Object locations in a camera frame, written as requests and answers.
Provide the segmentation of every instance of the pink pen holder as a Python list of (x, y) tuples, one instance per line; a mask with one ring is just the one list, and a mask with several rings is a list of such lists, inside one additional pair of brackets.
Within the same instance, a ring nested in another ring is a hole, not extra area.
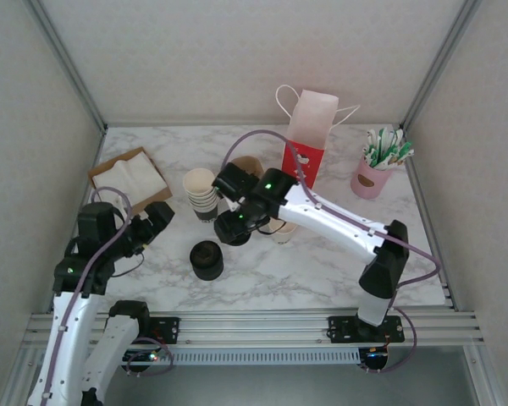
[(362, 156), (350, 182), (352, 191), (362, 199), (374, 199), (380, 195), (392, 172), (393, 169), (379, 171), (369, 167)]

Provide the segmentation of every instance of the white marble tabletop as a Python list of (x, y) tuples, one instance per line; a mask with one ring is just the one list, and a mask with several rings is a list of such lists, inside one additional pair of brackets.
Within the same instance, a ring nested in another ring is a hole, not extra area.
[[(341, 125), (329, 136), (314, 190), (327, 200), (358, 215), (389, 224), (402, 221), (409, 241), (429, 251), (417, 204), (404, 168), (396, 170), (376, 200), (362, 200), (350, 189), (350, 179), (365, 142), (365, 132), (380, 125)], [(215, 174), (225, 152), (239, 136), (252, 129), (285, 134), (286, 126), (196, 126), (112, 128), (105, 140), (101, 162), (138, 146), (163, 172), (175, 211), (170, 225), (145, 251), (145, 263), (130, 275), (112, 278), (101, 311), (118, 299), (145, 300), (151, 311), (167, 310), (290, 310), (357, 307), (358, 285), (365, 264), (352, 253), (305, 228), (292, 240), (278, 245), (271, 237), (254, 233), (241, 247), (220, 244), (224, 272), (204, 282), (191, 269), (191, 248), (204, 239), (218, 242), (211, 223), (201, 223), (188, 206), (183, 176), (194, 167)], [(264, 168), (280, 167), (281, 141), (258, 135), (243, 142), (232, 156), (257, 156)], [(130, 269), (139, 259), (124, 259), (117, 272)], [(427, 273), (433, 264), (411, 253), (402, 279)], [(442, 305), (438, 278), (403, 288), (398, 305)]]

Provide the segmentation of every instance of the purple cable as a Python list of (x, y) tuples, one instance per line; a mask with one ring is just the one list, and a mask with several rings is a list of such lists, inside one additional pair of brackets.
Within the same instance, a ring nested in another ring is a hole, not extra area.
[[(311, 191), (306, 186), (305, 175), (303, 174), (303, 171), (301, 170), (301, 165), (300, 165), (299, 161), (297, 160), (297, 154), (295, 152), (295, 147), (291, 144), (291, 142), (288, 141), (288, 139), (286, 139), (286, 137), (284, 137), (283, 135), (281, 135), (281, 134), (279, 134), (279, 133), (277, 133), (275, 131), (272, 131), (270, 129), (256, 129), (254, 131), (251, 131), (249, 133), (246, 133), (246, 134), (242, 135), (229, 148), (228, 152), (226, 153), (226, 155), (224, 157), (224, 162), (222, 163), (222, 169), (224, 169), (224, 167), (226, 166), (226, 163), (228, 163), (229, 156), (231, 155), (233, 150), (237, 147), (237, 145), (240, 144), (244, 139), (246, 139), (248, 137), (251, 137), (253, 135), (256, 135), (256, 134), (269, 134), (269, 135), (273, 135), (273, 136), (277, 137), (278, 139), (282, 140), (286, 144), (286, 147), (290, 150), (291, 155), (294, 158), (295, 169), (297, 170), (297, 173), (299, 174), (299, 181), (300, 181), (301, 187), (303, 188), (303, 191), (305, 192), (305, 195), (315, 205), (319, 204), (318, 200), (312, 195)], [(324, 206), (324, 205), (321, 205), (321, 206), (322, 206), (322, 210), (325, 210), (329, 214), (332, 214), (332, 215), (340, 218), (341, 220), (349, 222), (350, 224), (360, 228), (363, 231), (370, 231), (370, 227), (366, 226), (365, 224), (362, 224), (361, 222), (358, 222), (358, 221), (354, 220), (353, 218), (350, 218), (350, 217), (348, 217), (348, 216), (346, 216), (346, 215), (344, 215), (342, 213), (339, 213), (338, 211), (335, 211), (335, 210), (333, 210), (330, 207), (327, 207), (327, 206)], [(375, 231), (374, 235), (376, 235), (377, 237), (380, 237), (382, 239), (386, 239), (388, 241), (391, 241), (392, 243), (398, 244), (401, 247), (405, 247), (408, 250), (410, 250), (412, 252), (415, 252), (416, 254), (419, 254), (420, 256), (422, 256), (424, 258), (427, 258), (428, 260), (430, 260), (430, 261), (432, 261), (434, 263), (434, 270), (431, 271), (430, 273), (427, 273), (427, 274), (422, 275), (420, 277), (413, 277), (412, 279), (408, 279), (407, 281), (403, 281), (403, 282), (397, 283), (397, 286), (396, 286), (396, 289), (395, 289), (395, 295), (390, 300), (389, 305), (388, 305), (388, 309), (391, 309), (391, 307), (393, 306), (393, 303), (395, 302), (395, 297), (397, 296), (397, 290), (399, 288), (402, 288), (403, 286), (406, 286), (406, 285), (410, 285), (412, 283), (417, 283), (417, 282), (425, 281), (426, 279), (429, 279), (430, 277), (434, 277), (435, 275), (438, 275), (439, 272), (440, 272), (441, 265), (440, 265), (440, 261), (437, 258), (435, 258), (434, 256), (428, 254), (427, 252), (425, 252), (423, 250), (420, 250), (419, 248), (415, 247), (414, 245), (410, 245), (410, 244), (406, 243), (405, 241), (401, 241), (400, 239), (396, 239), (395, 237), (392, 237), (392, 236), (390, 236), (388, 234), (380, 233), (379, 231)], [(416, 333), (416, 328), (412, 324), (412, 320), (410, 319), (410, 317), (408, 315), (405, 314), (405, 312), (403, 310), (401, 310), (401, 309), (399, 309), (397, 307), (395, 307), (394, 309), (402, 314), (402, 316), (406, 319), (406, 321), (408, 322), (408, 324), (410, 325), (410, 327), (412, 329), (412, 337), (413, 337), (412, 349), (411, 349), (410, 353), (408, 353), (408, 355), (402, 361), (398, 362), (397, 364), (392, 365), (392, 366), (390, 366), (387, 369), (378, 370), (378, 371), (366, 369), (367, 372), (385, 373), (385, 372), (391, 372), (392, 370), (396, 370), (397, 368), (399, 368), (400, 366), (403, 366), (406, 362), (408, 362), (408, 360), (416, 352), (417, 333)]]
[[(60, 321), (60, 327), (63, 329), (59, 329), (57, 333), (57, 339), (54, 343), (54, 347), (52, 348), (52, 354), (51, 359), (49, 360), (49, 371), (47, 373), (47, 379), (45, 380), (45, 385), (43, 387), (43, 393), (50, 393), (51, 391), (51, 382), (52, 377), (54, 376), (54, 371), (57, 366), (57, 358), (58, 358), (58, 351), (60, 350), (60, 344), (62, 342), (62, 338), (64, 336), (65, 328), (68, 326), (68, 319), (69, 315), (71, 314), (72, 309), (74, 308), (75, 301), (79, 297), (79, 294), (81, 292), (81, 289), (83, 288), (83, 284), (85, 283), (86, 277), (88, 276), (89, 271), (91, 270), (92, 266), (96, 262), (96, 260), (105, 252), (111, 244), (113, 244), (119, 237), (124, 233), (126, 228), (128, 227), (128, 223), (130, 222), (130, 218), (132, 215), (132, 206), (130, 204), (130, 201), (128, 200), (128, 196), (126, 196), (123, 192), (121, 192), (118, 189), (111, 188), (108, 186), (103, 186), (101, 188), (97, 188), (94, 190), (92, 194), (92, 201), (94, 201), (94, 196), (100, 192), (101, 190), (109, 190), (117, 195), (119, 195), (124, 204), (126, 205), (126, 218), (124, 219), (124, 223), (122, 227), (118, 230), (118, 232), (90, 258), (90, 260), (86, 263), (85, 269), (83, 270), (83, 273), (81, 274), (81, 277), (79, 281), (77, 282), (77, 286), (75, 287), (75, 291), (71, 299), (69, 300), (68, 306), (66, 307), (66, 311), (64, 312), (64, 316), (62, 318), (62, 321)], [(40, 402), (40, 406), (45, 406), (47, 404), (47, 398), (42, 398)]]
[[(168, 355), (169, 357), (169, 365), (168, 367), (165, 369), (165, 370), (160, 370), (158, 372), (138, 372), (137, 373), (137, 376), (158, 376), (158, 375), (163, 375), (163, 374), (166, 374), (168, 372), (170, 372), (173, 368), (174, 368), (174, 356), (173, 354), (171, 354), (171, 351), (169, 351), (169, 348), (168, 346), (165, 344), (165, 343), (160, 343), (159, 341), (153, 339), (153, 338), (150, 338), (150, 337), (138, 337), (134, 340), (134, 343), (137, 343), (139, 341), (147, 341), (149, 343), (153, 343), (155, 345), (157, 345), (158, 347), (160, 347), (161, 349), (163, 349), (163, 351)], [(130, 371), (130, 364), (131, 362), (136, 359), (138, 356), (142, 355), (142, 354), (147, 354), (147, 353), (151, 353), (152, 350), (151, 349), (148, 349), (148, 350), (143, 350), (143, 351), (138, 351), (137, 353), (133, 354), (129, 359), (128, 359), (128, 362), (126, 363), (126, 372), (128, 372), (128, 374), (131, 372)]]

